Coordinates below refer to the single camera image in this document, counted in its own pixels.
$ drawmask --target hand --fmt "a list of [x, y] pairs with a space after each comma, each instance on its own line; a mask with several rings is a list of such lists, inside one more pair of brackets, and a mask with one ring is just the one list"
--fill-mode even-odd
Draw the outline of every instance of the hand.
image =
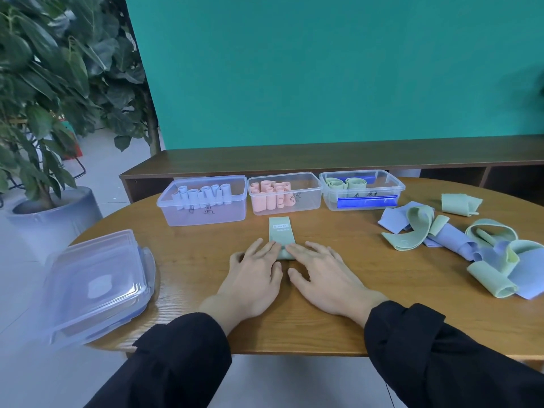
[[262, 242], [259, 238], [246, 252], [231, 256], [227, 278], [217, 295], [200, 305], [199, 311], [213, 317], [226, 335], [244, 319], [266, 311], [280, 291], [283, 273], [276, 259], [281, 245], [272, 241], [259, 250]]
[[293, 285], [317, 308], [333, 315], [343, 315], [363, 326], [372, 308], [388, 300], [384, 294], [365, 288], [330, 247], [306, 242], [308, 247], [291, 244], [286, 250], [307, 269], [309, 281], [294, 268], [287, 271]]

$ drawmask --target person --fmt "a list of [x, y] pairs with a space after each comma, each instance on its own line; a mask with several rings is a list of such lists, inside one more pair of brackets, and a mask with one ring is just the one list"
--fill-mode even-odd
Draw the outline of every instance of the person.
[[[86, 407], [206, 407], [231, 364], [227, 335], [280, 290], [281, 246], [261, 244], [231, 256], [225, 281], [198, 312], [143, 334]], [[306, 245], [286, 247], [309, 274], [308, 281], [290, 268], [292, 284], [317, 308], [364, 328], [372, 364], [408, 407], [544, 406], [544, 375], [476, 343], [425, 305], [404, 308], [368, 289], [332, 248]]]

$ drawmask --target green backdrop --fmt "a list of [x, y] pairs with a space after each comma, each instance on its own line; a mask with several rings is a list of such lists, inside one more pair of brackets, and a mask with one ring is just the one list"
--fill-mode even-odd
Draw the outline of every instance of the green backdrop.
[[127, 3], [169, 149], [544, 130], [544, 0]]

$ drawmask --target black jacket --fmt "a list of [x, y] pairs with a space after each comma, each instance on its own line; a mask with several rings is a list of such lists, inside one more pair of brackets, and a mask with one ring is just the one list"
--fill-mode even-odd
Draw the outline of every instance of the black jacket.
[[[544, 375], [474, 342], [419, 303], [384, 302], [371, 311], [364, 339], [371, 362], [409, 408], [544, 407]], [[206, 407], [231, 353], [209, 315], [155, 325], [87, 408]]]

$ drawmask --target clear plastic box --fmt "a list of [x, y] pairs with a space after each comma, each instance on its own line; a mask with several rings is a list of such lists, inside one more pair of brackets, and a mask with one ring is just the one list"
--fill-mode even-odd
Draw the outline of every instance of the clear plastic box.
[[[254, 183], [261, 184], [265, 180], [275, 182], [278, 185], [289, 183], [290, 189], [275, 191], [273, 195], [251, 192]], [[321, 206], [321, 185], [319, 179], [312, 172], [251, 177], [248, 179], [248, 194], [251, 198], [253, 213], [259, 216], [309, 211], [318, 209]]]
[[153, 295], [153, 255], [138, 247], [131, 230], [70, 246], [51, 256], [47, 268], [31, 308], [31, 338], [53, 349], [111, 332], [143, 312]]
[[[349, 178], [366, 181], [364, 188], [331, 189], [327, 179], [345, 182]], [[406, 186], [385, 170], [349, 170], [319, 175], [325, 204], [332, 211], [367, 211], [395, 207]]]
[[157, 206], [170, 226], [236, 222], [245, 219], [247, 192], [243, 175], [176, 179], [160, 195]]

